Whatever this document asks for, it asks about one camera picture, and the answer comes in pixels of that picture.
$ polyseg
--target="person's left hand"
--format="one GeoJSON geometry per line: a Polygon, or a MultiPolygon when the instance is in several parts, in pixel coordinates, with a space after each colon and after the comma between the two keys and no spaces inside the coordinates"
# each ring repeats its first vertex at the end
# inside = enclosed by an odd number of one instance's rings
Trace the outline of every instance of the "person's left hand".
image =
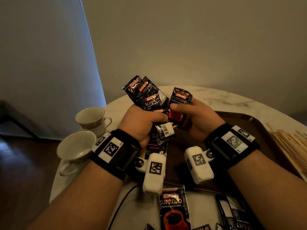
{"type": "Polygon", "coordinates": [[[136,105],[132,105],[119,124],[119,129],[133,136],[145,148],[149,141],[148,133],[155,122],[165,122],[166,114],[154,111],[144,111],[136,105]]]}

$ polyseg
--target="round table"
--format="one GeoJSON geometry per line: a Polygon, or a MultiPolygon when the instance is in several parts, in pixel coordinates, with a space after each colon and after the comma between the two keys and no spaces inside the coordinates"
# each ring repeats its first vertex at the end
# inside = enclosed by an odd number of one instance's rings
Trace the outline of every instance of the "round table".
{"type": "MultiPolygon", "coordinates": [[[[236,112],[253,116],[258,119],[267,130],[269,130],[269,127],[266,123],[269,123],[276,129],[280,128],[290,133],[295,133],[295,130],[307,132],[306,126],[289,116],[264,104],[233,93],[189,85],[161,86],[159,89],[166,96],[170,97],[174,87],[183,88],[191,92],[193,97],[208,104],[215,111],[236,112]]],[[[105,116],[111,116],[113,119],[112,124],[107,129],[108,132],[118,127],[125,112],[132,104],[129,97],[125,95],[104,107],[106,111],[105,116]]],[[[77,176],[76,173],[71,176],[61,177],[59,175],[59,169],[64,163],[63,160],[60,162],[58,171],[55,175],[50,202],[77,176]]],[[[87,163],[78,165],[79,172],[86,164],[87,163]]],[[[134,185],[135,183],[129,181],[129,178],[124,181],[117,206],[128,190],[134,185]]],[[[205,224],[210,224],[211,228],[215,229],[216,223],[222,223],[213,193],[187,191],[187,201],[192,229],[205,224]]],[[[141,189],[135,189],[127,197],[118,212],[112,229],[144,229],[147,223],[151,224],[156,230],[160,229],[157,198],[144,194],[141,189]]]]}

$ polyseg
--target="person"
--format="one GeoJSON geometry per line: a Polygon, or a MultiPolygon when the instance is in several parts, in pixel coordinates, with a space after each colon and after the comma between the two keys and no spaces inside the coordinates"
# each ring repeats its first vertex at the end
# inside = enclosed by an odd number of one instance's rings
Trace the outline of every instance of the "person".
{"type": "MultiPolygon", "coordinates": [[[[191,105],[171,104],[170,108],[191,118],[188,131],[200,142],[225,123],[208,105],[195,98],[191,105]]],[[[119,129],[144,148],[152,123],[167,119],[161,112],[148,112],[132,105],[119,129]]],[[[303,180],[258,150],[231,167],[228,173],[265,229],[306,229],[307,184],[303,180]]],[[[91,161],[28,230],[106,229],[121,187],[122,180],[91,161]]]]}

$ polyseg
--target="barcode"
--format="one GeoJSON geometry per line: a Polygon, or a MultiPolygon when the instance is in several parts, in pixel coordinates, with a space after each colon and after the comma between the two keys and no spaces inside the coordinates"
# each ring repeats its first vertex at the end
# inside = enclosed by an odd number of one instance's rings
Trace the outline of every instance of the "barcode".
{"type": "Polygon", "coordinates": [[[169,131],[167,130],[167,127],[165,125],[161,125],[161,127],[162,127],[165,137],[167,137],[169,135],[169,131]]]}

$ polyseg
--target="bundle of wooden sticks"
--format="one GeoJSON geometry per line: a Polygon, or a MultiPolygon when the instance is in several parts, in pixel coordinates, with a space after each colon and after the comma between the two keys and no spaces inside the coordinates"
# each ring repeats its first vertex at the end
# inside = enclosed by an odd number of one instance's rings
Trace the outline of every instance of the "bundle of wooden sticks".
{"type": "Polygon", "coordinates": [[[291,134],[281,129],[274,130],[268,123],[267,125],[271,129],[270,135],[289,161],[299,172],[307,176],[307,135],[299,131],[291,134]]]}

